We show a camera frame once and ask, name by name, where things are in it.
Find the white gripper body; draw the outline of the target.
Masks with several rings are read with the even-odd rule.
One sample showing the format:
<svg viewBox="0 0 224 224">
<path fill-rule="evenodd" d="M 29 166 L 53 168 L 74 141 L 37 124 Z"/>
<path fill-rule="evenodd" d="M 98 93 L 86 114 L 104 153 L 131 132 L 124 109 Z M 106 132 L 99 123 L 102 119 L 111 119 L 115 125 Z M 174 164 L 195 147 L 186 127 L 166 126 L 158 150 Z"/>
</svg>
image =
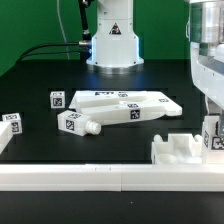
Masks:
<svg viewBox="0 0 224 224">
<path fill-rule="evenodd" d="M 224 44 L 215 47 L 214 56 L 199 54 L 199 44 L 190 44 L 193 84 L 224 110 Z"/>
</svg>

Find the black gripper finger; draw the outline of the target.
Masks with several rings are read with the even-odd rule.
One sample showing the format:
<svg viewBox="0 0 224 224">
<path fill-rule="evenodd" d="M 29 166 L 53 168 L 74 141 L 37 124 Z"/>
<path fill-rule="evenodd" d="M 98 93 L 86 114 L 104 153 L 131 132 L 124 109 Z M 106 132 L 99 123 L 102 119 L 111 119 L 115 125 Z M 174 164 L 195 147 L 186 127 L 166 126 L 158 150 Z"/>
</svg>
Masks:
<svg viewBox="0 0 224 224">
<path fill-rule="evenodd" d="M 222 109 L 216 103 L 214 103 L 209 97 L 205 97 L 205 106 L 208 115 L 218 116 L 222 113 Z"/>
</svg>

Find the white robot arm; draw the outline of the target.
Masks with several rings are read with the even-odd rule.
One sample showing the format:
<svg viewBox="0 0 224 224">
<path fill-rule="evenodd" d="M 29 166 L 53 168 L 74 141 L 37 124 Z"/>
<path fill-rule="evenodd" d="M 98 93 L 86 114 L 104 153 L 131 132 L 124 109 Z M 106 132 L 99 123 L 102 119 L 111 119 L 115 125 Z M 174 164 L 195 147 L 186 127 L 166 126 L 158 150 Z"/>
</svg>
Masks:
<svg viewBox="0 0 224 224">
<path fill-rule="evenodd" d="M 207 111 L 224 114 L 224 0 L 186 0 L 193 84 L 206 97 Z M 133 31 L 133 0 L 97 0 L 97 32 L 87 64 L 107 73 L 143 63 Z"/>
</svg>

